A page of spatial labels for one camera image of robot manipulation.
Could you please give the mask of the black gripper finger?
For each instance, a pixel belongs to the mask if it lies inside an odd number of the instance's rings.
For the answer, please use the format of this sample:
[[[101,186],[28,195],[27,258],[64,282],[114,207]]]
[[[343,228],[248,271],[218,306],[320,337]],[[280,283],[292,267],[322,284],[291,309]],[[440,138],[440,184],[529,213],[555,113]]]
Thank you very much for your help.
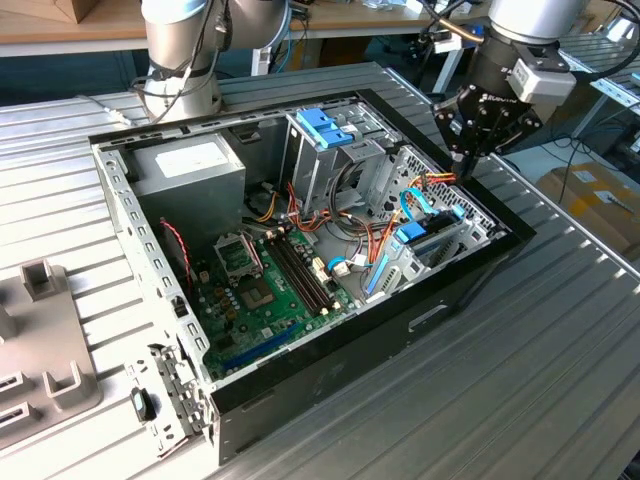
[[[481,109],[471,127],[467,175],[473,173],[484,157],[514,147],[542,126],[543,121],[532,109],[521,115],[507,107],[499,107],[494,111]]]
[[[455,99],[433,107],[436,126],[451,157],[451,172],[456,177],[470,177],[473,170],[473,125],[462,117]]]

